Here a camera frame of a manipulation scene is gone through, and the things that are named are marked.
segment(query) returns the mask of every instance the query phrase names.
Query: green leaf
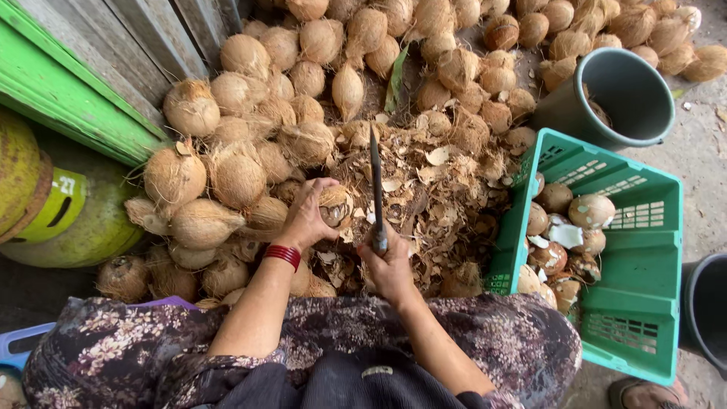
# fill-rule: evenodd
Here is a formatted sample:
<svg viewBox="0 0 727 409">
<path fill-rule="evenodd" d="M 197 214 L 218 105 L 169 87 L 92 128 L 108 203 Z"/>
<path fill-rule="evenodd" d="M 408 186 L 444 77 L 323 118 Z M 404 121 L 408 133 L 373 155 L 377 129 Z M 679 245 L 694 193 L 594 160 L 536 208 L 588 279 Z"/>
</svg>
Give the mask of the green leaf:
<svg viewBox="0 0 727 409">
<path fill-rule="evenodd" d="M 403 73 L 404 59 L 406 59 L 406 53 L 409 51 L 409 45 L 407 44 L 403 50 L 399 53 L 399 56 L 394 60 L 394 66 L 391 68 L 391 79 L 389 80 L 389 87 L 386 89 L 386 104 L 384 104 L 384 111 L 391 114 L 396 110 L 397 104 L 399 104 L 399 90 L 401 89 L 401 74 Z"/>
<path fill-rule="evenodd" d="M 684 90 L 672 90 L 672 98 L 679 99 L 680 96 L 684 95 Z"/>
</svg>

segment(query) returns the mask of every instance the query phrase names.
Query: purple cloth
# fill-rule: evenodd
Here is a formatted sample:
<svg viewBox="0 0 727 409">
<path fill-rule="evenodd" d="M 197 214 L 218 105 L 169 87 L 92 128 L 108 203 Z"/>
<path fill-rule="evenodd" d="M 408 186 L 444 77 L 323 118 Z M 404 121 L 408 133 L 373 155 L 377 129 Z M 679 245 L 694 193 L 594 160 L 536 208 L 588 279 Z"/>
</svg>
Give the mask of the purple cloth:
<svg viewBox="0 0 727 409">
<path fill-rule="evenodd" d="M 148 303 L 129 304 L 129 306 L 183 306 L 186 309 L 199 309 L 196 305 L 190 303 L 189 301 L 185 301 L 178 295 L 162 298 L 161 300 L 149 301 Z"/>
</svg>

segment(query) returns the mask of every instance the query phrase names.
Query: gray bucket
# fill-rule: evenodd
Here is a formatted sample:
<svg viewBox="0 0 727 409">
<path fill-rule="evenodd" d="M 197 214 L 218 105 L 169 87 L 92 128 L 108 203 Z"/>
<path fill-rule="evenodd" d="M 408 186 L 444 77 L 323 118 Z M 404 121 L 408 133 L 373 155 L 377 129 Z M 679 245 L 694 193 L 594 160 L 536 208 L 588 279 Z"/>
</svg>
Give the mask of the gray bucket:
<svg viewBox="0 0 727 409">
<path fill-rule="evenodd" d="M 611 119 L 608 128 L 584 96 Z M 574 75 L 537 105 L 526 126 L 552 128 L 610 151 L 660 143 L 674 125 L 674 100 L 661 75 L 641 57 L 618 48 L 599 48 L 583 57 Z"/>
</svg>

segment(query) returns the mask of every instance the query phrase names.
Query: woman's left hand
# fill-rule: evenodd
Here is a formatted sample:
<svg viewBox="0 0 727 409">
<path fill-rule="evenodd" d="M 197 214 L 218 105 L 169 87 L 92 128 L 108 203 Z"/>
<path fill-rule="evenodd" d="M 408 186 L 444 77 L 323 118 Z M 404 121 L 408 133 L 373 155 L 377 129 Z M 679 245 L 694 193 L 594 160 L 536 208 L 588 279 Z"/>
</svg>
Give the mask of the woman's left hand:
<svg viewBox="0 0 727 409">
<path fill-rule="evenodd" d="M 288 217 L 275 244 L 294 247 L 302 253 L 321 239 L 337 239 L 338 230 L 325 224 L 318 210 L 318 197 L 323 189 L 337 184 L 338 180 L 333 178 L 318 178 L 303 183 L 288 209 Z"/>
</svg>

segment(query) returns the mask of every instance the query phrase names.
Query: black bucket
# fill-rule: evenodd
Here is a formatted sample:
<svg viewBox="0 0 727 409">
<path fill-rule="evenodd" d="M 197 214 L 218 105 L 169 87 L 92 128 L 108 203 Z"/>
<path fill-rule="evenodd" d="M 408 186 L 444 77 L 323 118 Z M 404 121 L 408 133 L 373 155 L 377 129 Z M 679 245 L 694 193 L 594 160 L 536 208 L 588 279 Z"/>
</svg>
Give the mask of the black bucket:
<svg viewBox="0 0 727 409">
<path fill-rule="evenodd" d="M 682 264 L 679 348 L 702 355 L 727 381 L 727 254 Z"/>
</svg>

